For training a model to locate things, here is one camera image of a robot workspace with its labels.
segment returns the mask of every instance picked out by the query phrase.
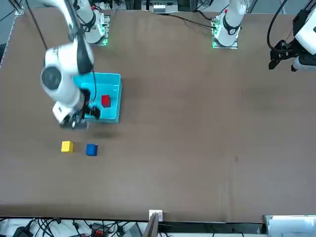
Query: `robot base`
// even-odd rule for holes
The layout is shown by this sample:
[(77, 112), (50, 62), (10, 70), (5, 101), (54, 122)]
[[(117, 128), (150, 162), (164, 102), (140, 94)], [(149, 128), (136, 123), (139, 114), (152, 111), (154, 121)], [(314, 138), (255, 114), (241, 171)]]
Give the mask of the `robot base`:
[(101, 20), (103, 22), (102, 25), (99, 25), (99, 30), (104, 33), (104, 36), (97, 41), (96, 43), (91, 43), (91, 45), (98, 45), (98, 46), (106, 46), (109, 40), (109, 29), (110, 29), (110, 15), (101, 14), (100, 16), (104, 16), (104, 19)]
[(229, 46), (229, 47), (226, 47), (226, 46), (223, 46), (221, 45), (215, 38), (215, 36), (218, 34), (218, 28), (220, 27), (221, 25), (221, 16), (218, 15), (216, 17), (214, 17), (211, 21), (211, 25), (212, 26), (215, 26), (216, 29), (212, 29), (212, 48), (231, 48), (231, 49), (238, 49), (238, 42), (237, 42), (237, 39), (238, 39), (238, 34), (239, 34), (239, 30), (237, 32), (237, 37), (236, 37), (236, 41), (233, 45)]

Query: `table surface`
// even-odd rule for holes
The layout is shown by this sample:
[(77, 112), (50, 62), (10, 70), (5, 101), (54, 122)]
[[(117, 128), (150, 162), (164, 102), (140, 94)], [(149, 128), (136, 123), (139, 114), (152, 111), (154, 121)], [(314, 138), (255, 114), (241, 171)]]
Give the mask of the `table surface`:
[[(68, 41), (56, 9), (35, 16), (49, 47)], [(163, 209), (167, 221), (262, 222), (315, 213), (315, 73), (292, 73), (290, 62), (268, 70), (271, 18), (246, 15), (229, 50), (212, 49), (207, 28), (118, 11), (108, 46), (93, 51), (96, 72), (121, 74), (119, 124), (71, 131), (41, 88), (34, 23), (18, 17), (0, 70), (1, 215), (146, 220)], [(277, 19), (272, 43), (292, 19)], [(60, 152), (67, 140), (73, 154)]]

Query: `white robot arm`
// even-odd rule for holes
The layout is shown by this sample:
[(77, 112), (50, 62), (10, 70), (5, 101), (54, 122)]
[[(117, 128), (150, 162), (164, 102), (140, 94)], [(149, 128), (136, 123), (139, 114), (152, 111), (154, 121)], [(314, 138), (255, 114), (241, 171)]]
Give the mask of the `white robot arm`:
[(217, 41), (225, 47), (233, 45), (240, 30), (240, 24), (246, 13), (244, 0), (230, 0), (227, 12), (220, 15), (220, 26), (215, 35)]
[(281, 40), (275, 47), (272, 47), (269, 39), (271, 27), (287, 0), (283, 1), (279, 10), (276, 12), (270, 24), (267, 36), (267, 43), (271, 49), (270, 70), (274, 69), (280, 61), (289, 58), (295, 58), (291, 66), (293, 72), (299, 69), (316, 69), (316, 9), (312, 10), (314, 4), (311, 3), (313, 1), (315, 0), (310, 0), (306, 7), (300, 10), (293, 20), (294, 40), (290, 43)]
[(94, 115), (98, 119), (100, 110), (89, 108), (90, 92), (76, 87), (73, 76), (89, 73), (93, 69), (91, 47), (70, 1), (45, 0), (44, 3), (59, 8), (63, 13), (72, 42), (47, 50), (41, 73), (42, 87), (56, 101), (53, 113), (62, 127), (86, 127), (84, 115)]

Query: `wire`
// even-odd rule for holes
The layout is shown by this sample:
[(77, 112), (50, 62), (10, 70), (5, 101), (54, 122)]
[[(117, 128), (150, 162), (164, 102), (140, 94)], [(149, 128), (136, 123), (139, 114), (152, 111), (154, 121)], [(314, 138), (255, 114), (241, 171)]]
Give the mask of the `wire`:
[(45, 40), (44, 40), (44, 37), (43, 37), (43, 35), (42, 35), (41, 31), (40, 31), (40, 27), (39, 27), (39, 25), (38, 25), (38, 22), (36, 21), (34, 15), (33, 15), (33, 13), (32, 13), (32, 11), (31, 11), (31, 8), (30, 8), (30, 5), (29, 5), (28, 0), (25, 0), (25, 3), (26, 3), (26, 5), (27, 5), (28, 10), (29, 10), (29, 12), (30, 12), (30, 14), (31, 14), (31, 16), (32, 16), (32, 19), (33, 19), (33, 21), (34, 21), (34, 23), (35, 23), (35, 25), (36, 25), (36, 28), (37, 28), (37, 30), (38, 30), (38, 32), (39, 32), (39, 36), (40, 36), (40, 38), (41, 38), (41, 41), (43, 42), (44, 47), (45, 47), (45, 49), (47, 50), (47, 49), (48, 49), (47, 44), (46, 44), (46, 42), (45, 42)]
[(196, 9), (195, 9), (195, 11), (196, 10), (198, 10), (201, 6), (203, 6), (205, 3), (206, 3), (206, 1), (207, 0), (205, 0), (204, 2), (202, 2)]
[(43, 228), (43, 226), (44, 226), (44, 224), (45, 224), (45, 222), (41, 219), (41, 223), (42, 224), (40, 224), (40, 220), (38, 219), (38, 225), (39, 225), (39, 228), (42, 230), (42, 231), (44, 231), (44, 228)]
[(94, 98), (91, 102), (94, 102), (95, 98), (97, 97), (97, 80), (95, 79), (94, 68), (92, 68), (92, 73), (93, 73), (93, 81), (94, 81)]
[(89, 225), (89, 224), (86, 222), (86, 220), (83, 220), (83, 221), (85, 222), (85, 224), (86, 224), (87, 226), (89, 226), (90, 229), (92, 229), (92, 225)]
[(202, 15), (202, 17), (204, 17), (206, 20), (209, 20), (209, 21), (211, 21), (212, 20), (212, 18), (208, 18), (207, 16), (205, 16), (204, 15), (204, 13), (203, 12), (201, 12), (200, 10), (195, 10), (194, 12), (198, 12), (199, 14), (201, 14)]
[(293, 28), (292, 28), (291, 32), (288, 34), (288, 36), (286, 37), (285, 41), (287, 41), (287, 39), (290, 37), (292, 32), (293, 32)]
[(222, 10), (221, 13), (229, 6), (229, 4), (227, 6), (225, 6)]
[(267, 44), (269, 46), (269, 48), (274, 51), (274, 52), (288, 52), (288, 51), (291, 51), (291, 50), (286, 50), (286, 49), (282, 49), (282, 50), (279, 50), (279, 49), (275, 49), (274, 47), (272, 47), (271, 43), (270, 43), (270, 33), (271, 33), (271, 29), (272, 29), (272, 25), (273, 23), (275, 22), (277, 16), (279, 15), (280, 11), (282, 10), (283, 6), (286, 4), (287, 0), (284, 0), (281, 4), (281, 6), (278, 8), (278, 10), (276, 11), (274, 17), (272, 18), (272, 21), (270, 23), (270, 26), (269, 26), (269, 29), (268, 29), (268, 33), (267, 33)]
[(126, 226), (128, 223), (130, 223), (130, 221), (127, 221), (126, 223), (124, 223), (123, 225), (119, 226), (118, 223), (116, 223), (117, 225), (117, 231), (114, 232), (113, 235), (111, 235), (111, 237), (117, 235), (118, 237), (122, 237), (125, 233), (121, 233), (119, 232), (119, 227), (122, 228), (122, 231), (124, 231), (123, 227)]
[(199, 26), (203, 26), (203, 27), (207, 27), (207, 28), (211, 28), (211, 29), (216, 29), (216, 27), (214, 27), (214, 26), (209, 26), (209, 25), (205, 25), (205, 24), (202, 24), (202, 23), (199, 23), (199, 22), (196, 22), (196, 21), (192, 21), (192, 20), (189, 20), (189, 19), (184, 18), (182, 16), (177, 16), (177, 15), (168, 15), (168, 16), (173, 16), (173, 17), (176, 17), (176, 18), (179, 18), (179, 19), (191, 22), (191, 23), (199, 25)]
[(49, 225), (50, 225), (52, 222), (54, 222), (54, 221), (56, 221), (56, 220), (55, 220), (55, 219), (52, 219), (52, 220), (50, 220), (49, 222), (47, 222), (47, 225), (46, 225), (45, 228), (44, 228), (42, 237), (44, 237), (45, 234), (47, 233), (47, 232), (46, 232), (46, 229), (50, 232), (50, 235), (49, 235), (49, 236), (53, 236), (53, 237), (54, 237), (53, 233), (51, 232), (51, 229), (49, 228)]
[(104, 221), (102, 220), (102, 226), (103, 226), (103, 234), (104, 234)]
[(0, 19), (0, 22), (3, 21), (5, 18), (7, 18), (9, 15), (11, 15), (12, 13), (14, 13), (15, 10), (12, 10), (11, 12), (9, 12), (6, 16), (4, 16), (3, 18)]

